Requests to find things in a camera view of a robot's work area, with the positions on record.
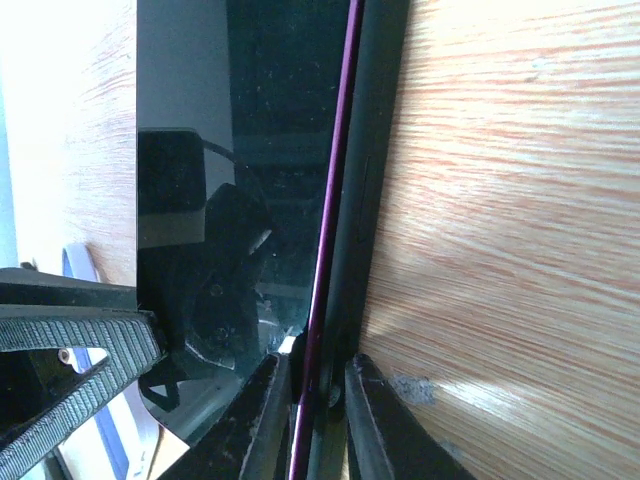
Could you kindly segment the black phone case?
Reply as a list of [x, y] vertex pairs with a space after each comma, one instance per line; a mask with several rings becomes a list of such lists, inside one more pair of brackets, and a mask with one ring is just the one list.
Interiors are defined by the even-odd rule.
[[344, 370], [360, 339], [409, 9], [349, 6], [291, 479], [341, 475]]

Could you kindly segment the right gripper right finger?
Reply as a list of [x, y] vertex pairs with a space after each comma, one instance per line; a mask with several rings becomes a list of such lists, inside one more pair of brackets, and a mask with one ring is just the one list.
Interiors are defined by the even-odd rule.
[[344, 380], [352, 479], [474, 479], [424, 430], [369, 356], [347, 362]]

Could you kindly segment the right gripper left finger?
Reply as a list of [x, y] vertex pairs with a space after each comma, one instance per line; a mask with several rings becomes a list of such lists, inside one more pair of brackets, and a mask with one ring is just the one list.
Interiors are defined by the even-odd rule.
[[25, 475], [165, 354], [134, 288], [2, 269], [2, 478]]

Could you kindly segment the lavender phone case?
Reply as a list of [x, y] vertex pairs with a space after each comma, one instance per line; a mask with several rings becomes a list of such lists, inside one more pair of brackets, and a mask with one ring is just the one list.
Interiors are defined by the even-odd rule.
[[[92, 256], [84, 244], [62, 249], [64, 277], [101, 282]], [[106, 359], [99, 348], [73, 347], [61, 350], [59, 359], [76, 373], [89, 373]], [[58, 451], [70, 479], [152, 479], [161, 440], [160, 424], [143, 404], [137, 381], [94, 414]]]

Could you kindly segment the dark phone magenta edge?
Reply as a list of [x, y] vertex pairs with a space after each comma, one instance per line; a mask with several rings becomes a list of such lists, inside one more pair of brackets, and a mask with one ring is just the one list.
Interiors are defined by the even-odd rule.
[[364, 5], [137, 5], [139, 380], [172, 479], [303, 479]]

